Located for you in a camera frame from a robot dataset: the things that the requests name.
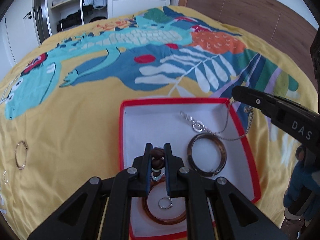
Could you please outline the thin gold bangle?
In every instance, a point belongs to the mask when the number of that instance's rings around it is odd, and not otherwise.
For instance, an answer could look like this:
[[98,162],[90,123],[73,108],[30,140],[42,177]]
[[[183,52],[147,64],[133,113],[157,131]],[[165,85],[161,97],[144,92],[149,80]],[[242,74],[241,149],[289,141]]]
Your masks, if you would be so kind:
[[14,156],[15,156],[15,164],[19,170],[23,170],[27,164],[27,156],[28,156],[28,144],[20,140],[15,147]]

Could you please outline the white bedroom door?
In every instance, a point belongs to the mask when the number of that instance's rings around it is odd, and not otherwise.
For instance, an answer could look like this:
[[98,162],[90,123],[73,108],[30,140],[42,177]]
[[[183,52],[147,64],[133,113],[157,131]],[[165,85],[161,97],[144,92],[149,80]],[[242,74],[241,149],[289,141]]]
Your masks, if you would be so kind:
[[[32,19],[24,16],[32,11]],[[4,48],[10,61],[17,64],[28,53],[40,45],[35,21],[34,0],[14,0],[4,15]]]

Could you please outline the dark tortoiseshell bangle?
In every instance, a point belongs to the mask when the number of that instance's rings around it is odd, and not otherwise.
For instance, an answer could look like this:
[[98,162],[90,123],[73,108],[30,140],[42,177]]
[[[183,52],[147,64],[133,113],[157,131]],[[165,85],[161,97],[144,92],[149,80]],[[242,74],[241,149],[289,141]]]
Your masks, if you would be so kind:
[[226,162],[226,148],[217,136],[200,133],[188,142],[188,166],[200,176],[213,179],[225,168]]

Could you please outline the brown wooden headboard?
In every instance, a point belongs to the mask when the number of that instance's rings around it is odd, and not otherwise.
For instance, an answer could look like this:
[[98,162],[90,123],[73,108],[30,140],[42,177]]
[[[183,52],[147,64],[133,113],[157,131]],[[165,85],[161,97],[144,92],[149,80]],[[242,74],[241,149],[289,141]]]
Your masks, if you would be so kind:
[[283,3],[276,0],[179,0],[179,5],[257,35],[289,55],[312,84],[317,85],[310,54],[317,30]]

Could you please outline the yellow dinosaur print bedspread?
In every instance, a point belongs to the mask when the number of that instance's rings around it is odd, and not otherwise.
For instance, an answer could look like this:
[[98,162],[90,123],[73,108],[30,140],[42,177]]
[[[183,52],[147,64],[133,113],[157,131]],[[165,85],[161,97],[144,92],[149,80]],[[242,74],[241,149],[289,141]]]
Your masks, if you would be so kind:
[[[171,143],[185,156],[191,127],[178,109],[143,112],[120,138],[123,101],[180,99],[213,102],[207,126],[217,123],[236,150],[223,174],[275,224],[298,142],[260,111],[253,122],[242,103],[227,108],[244,85],[316,111],[317,91],[285,53],[256,35],[186,7],[153,8],[82,25],[51,36],[1,81],[1,212],[26,239],[92,176],[108,178],[151,142]],[[16,144],[28,144],[27,164],[15,164]]]

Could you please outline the folded black clothes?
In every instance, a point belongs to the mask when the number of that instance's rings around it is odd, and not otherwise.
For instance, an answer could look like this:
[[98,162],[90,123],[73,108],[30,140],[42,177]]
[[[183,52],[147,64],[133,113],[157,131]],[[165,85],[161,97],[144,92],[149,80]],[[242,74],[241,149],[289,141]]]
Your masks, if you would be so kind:
[[59,33],[76,25],[82,25],[80,10],[61,19],[56,26],[56,30]]

